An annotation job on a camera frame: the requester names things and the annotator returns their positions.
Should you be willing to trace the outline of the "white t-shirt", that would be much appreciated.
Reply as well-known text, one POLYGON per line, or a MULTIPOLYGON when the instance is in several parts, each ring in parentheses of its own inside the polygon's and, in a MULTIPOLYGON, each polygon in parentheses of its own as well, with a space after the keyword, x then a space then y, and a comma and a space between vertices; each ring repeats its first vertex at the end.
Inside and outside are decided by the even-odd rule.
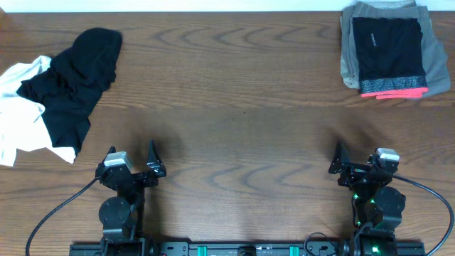
POLYGON ((32 63, 17 63, 1 75, 1 164, 13 166, 16 153, 47 148, 66 162, 76 158, 72 147, 52 146, 42 114, 45 107, 17 94, 21 83, 40 75, 50 67, 48 56, 39 56, 32 63))

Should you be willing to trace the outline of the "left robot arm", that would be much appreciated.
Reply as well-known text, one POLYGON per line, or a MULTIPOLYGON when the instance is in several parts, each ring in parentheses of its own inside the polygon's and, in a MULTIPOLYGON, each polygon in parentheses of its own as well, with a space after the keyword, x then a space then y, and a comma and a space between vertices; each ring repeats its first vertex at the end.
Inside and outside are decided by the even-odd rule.
POLYGON ((159 255, 159 246, 143 235, 145 189, 159 184, 166 176, 154 140, 149 141, 148 171, 132 173, 132 161, 125 151, 111 147, 98 164, 95 178, 117 193, 99 209, 103 225, 101 255, 159 255))

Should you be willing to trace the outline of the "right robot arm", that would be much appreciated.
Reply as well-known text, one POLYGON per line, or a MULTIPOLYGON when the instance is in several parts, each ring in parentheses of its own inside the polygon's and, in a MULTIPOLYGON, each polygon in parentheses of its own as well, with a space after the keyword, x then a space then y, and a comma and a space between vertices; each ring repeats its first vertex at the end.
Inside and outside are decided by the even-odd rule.
POLYGON ((338 174, 338 185, 353 192, 355 227, 350 239, 338 246, 337 255, 398 255, 395 228, 402 222, 406 197, 389 183, 399 160, 395 150, 378 148, 367 164, 357 164, 337 143, 328 172, 338 174))

